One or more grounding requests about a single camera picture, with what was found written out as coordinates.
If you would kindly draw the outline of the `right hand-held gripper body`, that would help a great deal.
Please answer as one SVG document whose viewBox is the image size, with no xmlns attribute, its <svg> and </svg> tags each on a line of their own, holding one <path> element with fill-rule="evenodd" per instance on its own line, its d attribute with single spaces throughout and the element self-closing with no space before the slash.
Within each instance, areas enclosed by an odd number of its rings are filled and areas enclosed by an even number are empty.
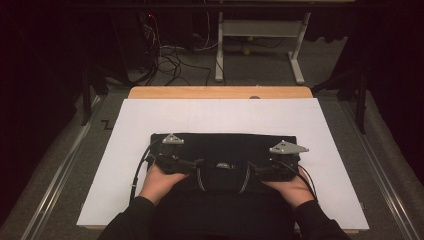
<svg viewBox="0 0 424 240">
<path fill-rule="evenodd" d="M 306 147 L 282 140 L 269 149 L 270 165 L 262 166 L 266 169 L 266 173 L 259 179 L 264 182 L 291 181 L 299 175 L 299 154 L 308 151 Z"/>
</svg>

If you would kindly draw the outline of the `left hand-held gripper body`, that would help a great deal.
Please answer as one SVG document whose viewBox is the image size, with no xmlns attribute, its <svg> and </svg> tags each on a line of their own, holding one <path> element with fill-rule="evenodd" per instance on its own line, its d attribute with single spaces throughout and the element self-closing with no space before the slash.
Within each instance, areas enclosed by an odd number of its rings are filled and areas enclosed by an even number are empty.
<svg viewBox="0 0 424 240">
<path fill-rule="evenodd" d="M 191 174 L 198 168 L 198 165 L 179 157 L 183 146 L 183 139 L 173 133 L 168 134 L 159 145 L 159 154 L 156 156 L 155 164 L 167 175 Z"/>
</svg>

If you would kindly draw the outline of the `black knit vest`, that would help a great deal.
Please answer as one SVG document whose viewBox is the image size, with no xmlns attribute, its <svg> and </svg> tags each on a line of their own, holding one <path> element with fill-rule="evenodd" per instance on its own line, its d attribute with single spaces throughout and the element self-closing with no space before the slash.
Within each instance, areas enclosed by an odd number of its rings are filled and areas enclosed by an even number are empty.
<svg viewBox="0 0 424 240">
<path fill-rule="evenodd" d="M 248 162 L 269 166 L 269 149 L 293 136 L 178 133 L 179 157 L 204 163 L 177 183 L 158 205 L 155 240 L 292 240 L 294 217 L 279 193 L 249 169 Z M 147 157 L 155 164 L 164 134 L 151 136 Z"/>
</svg>

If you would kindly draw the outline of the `person's right hand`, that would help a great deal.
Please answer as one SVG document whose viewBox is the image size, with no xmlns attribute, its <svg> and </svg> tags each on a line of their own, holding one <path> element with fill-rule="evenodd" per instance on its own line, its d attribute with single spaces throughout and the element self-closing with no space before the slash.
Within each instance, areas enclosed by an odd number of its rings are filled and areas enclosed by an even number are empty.
<svg viewBox="0 0 424 240">
<path fill-rule="evenodd" d="M 265 182 L 265 185 L 278 191 L 293 209 L 314 200 L 314 196 L 306 184 L 307 175 L 302 168 L 298 168 L 298 171 L 299 176 L 289 182 Z"/>
</svg>

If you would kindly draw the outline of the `person's left hand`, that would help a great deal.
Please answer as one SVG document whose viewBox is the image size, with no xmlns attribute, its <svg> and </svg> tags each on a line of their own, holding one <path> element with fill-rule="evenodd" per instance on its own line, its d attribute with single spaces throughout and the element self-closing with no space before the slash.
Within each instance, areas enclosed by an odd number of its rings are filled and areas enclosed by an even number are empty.
<svg viewBox="0 0 424 240">
<path fill-rule="evenodd" d="M 147 171 L 139 196 L 157 205 L 177 183 L 187 177 L 187 174 L 182 173 L 167 175 L 156 164 L 153 164 Z"/>
</svg>

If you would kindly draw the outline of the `white paper sheet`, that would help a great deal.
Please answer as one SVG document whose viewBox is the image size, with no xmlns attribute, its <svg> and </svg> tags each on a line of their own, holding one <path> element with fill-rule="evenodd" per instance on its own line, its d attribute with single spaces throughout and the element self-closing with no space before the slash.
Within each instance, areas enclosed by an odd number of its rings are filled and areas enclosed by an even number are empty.
<svg viewBox="0 0 424 240">
<path fill-rule="evenodd" d="M 348 232 L 369 229 L 315 98 L 126 99 L 77 220 L 102 229 L 129 204 L 140 158 L 154 133 L 253 133 L 294 136 L 328 217 Z"/>
</svg>

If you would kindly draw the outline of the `wooden table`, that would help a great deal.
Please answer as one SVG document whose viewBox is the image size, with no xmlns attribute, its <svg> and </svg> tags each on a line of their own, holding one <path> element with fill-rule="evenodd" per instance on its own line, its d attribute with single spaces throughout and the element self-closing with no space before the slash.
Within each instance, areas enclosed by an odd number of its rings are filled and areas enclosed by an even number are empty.
<svg viewBox="0 0 424 240">
<path fill-rule="evenodd" d="M 129 99 L 296 99 L 312 98 L 304 86 L 139 86 Z"/>
</svg>

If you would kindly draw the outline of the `black metal stand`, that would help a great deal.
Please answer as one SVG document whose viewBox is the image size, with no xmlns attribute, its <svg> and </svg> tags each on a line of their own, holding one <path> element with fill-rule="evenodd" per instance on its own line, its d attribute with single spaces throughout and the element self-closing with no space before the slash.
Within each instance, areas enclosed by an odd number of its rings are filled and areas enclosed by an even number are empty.
<svg viewBox="0 0 424 240">
<path fill-rule="evenodd" d="M 97 95 L 108 94 L 105 71 L 98 65 L 87 62 L 82 73 L 82 99 L 83 99 L 83 120 L 81 125 L 86 126 L 91 117 L 91 89 Z"/>
<path fill-rule="evenodd" d="M 362 65 L 348 67 L 340 73 L 312 87 L 311 92 L 316 94 L 321 90 L 337 89 L 337 98 L 340 101 L 356 100 L 355 123 L 362 134 L 365 133 L 364 117 L 366 109 L 367 70 Z"/>
</svg>

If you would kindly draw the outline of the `dark computer tower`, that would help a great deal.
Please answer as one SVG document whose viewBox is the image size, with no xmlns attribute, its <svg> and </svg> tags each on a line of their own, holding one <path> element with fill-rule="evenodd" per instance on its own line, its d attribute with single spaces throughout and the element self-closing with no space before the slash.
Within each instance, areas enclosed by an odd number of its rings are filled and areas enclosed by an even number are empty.
<svg viewBox="0 0 424 240">
<path fill-rule="evenodd" d="M 127 69 L 151 69 L 155 58 L 155 35 L 145 12 L 116 13 L 115 30 Z"/>
</svg>

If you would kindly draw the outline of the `metal floor rail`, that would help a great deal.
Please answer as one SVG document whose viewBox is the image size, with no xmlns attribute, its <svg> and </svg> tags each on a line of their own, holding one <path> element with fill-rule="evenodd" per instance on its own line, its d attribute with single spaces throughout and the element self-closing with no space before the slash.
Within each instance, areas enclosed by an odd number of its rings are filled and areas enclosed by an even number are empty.
<svg viewBox="0 0 424 240">
<path fill-rule="evenodd" d="M 349 123 L 353 127 L 357 137 L 359 138 L 359 141 L 361 142 L 361 146 L 366 153 L 367 164 L 369 165 L 370 171 L 404 239 L 424 240 L 424 238 L 419 235 L 417 228 L 414 226 L 411 218 L 407 214 L 404 203 L 389 181 L 389 178 L 386 172 L 383 170 L 379 158 L 377 157 L 375 151 L 372 149 L 367 136 L 359 130 L 359 127 L 355 121 L 354 112 L 350 105 L 347 102 L 341 102 L 340 105 L 345 115 L 349 119 Z"/>
<path fill-rule="evenodd" d="M 90 113 L 86 118 L 83 100 L 77 99 L 76 115 L 48 148 L 20 198 L 22 211 L 30 219 L 19 240 L 39 239 L 73 169 L 79 148 L 91 127 L 90 120 L 103 101 L 99 96 L 89 100 Z"/>
</svg>

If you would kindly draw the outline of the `white desk frame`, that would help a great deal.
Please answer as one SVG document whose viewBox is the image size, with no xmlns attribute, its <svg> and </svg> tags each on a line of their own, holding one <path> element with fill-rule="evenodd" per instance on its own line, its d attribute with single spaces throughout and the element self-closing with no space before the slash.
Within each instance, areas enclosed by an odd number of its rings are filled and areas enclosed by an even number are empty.
<svg viewBox="0 0 424 240">
<path fill-rule="evenodd" d="M 311 13 L 304 14 L 302 20 L 297 21 L 271 21 L 271 20 L 225 20 L 223 13 L 219 13 L 217 53 L 215 61 L 215 80 L 224 80 L 224 37 L 280 37 L 295 38 L 296 46 L 287 53 L 291 69 L 298 85 L 305 83 L 299 62 L 300 52 Z"/>
</svg>

